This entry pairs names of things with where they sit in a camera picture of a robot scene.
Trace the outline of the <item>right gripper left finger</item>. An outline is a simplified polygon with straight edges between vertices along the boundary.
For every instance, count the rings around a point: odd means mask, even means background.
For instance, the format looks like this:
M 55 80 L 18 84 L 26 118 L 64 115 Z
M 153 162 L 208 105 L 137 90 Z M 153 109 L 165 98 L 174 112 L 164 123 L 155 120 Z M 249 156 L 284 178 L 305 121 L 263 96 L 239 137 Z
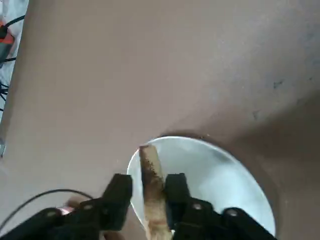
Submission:
M 2 235 L 2 240 L 98 240 L 105 231 L 120 231 L 133 195 L 133 180 L 115 174 L 103 194 L 89 197 L 64 213 L 45 208 Z

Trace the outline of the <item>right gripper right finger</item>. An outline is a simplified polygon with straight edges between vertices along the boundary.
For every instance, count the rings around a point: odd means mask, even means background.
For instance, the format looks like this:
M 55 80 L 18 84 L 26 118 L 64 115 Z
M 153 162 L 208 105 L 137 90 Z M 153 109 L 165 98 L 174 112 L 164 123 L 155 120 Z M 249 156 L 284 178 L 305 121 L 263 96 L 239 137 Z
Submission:
M 185 174 L 165 179 L 166 216 L 174 240 L 274 240 L 275 237 L 244 210 L 226 208 L 217 213 L 213 205 L 193 198 Z

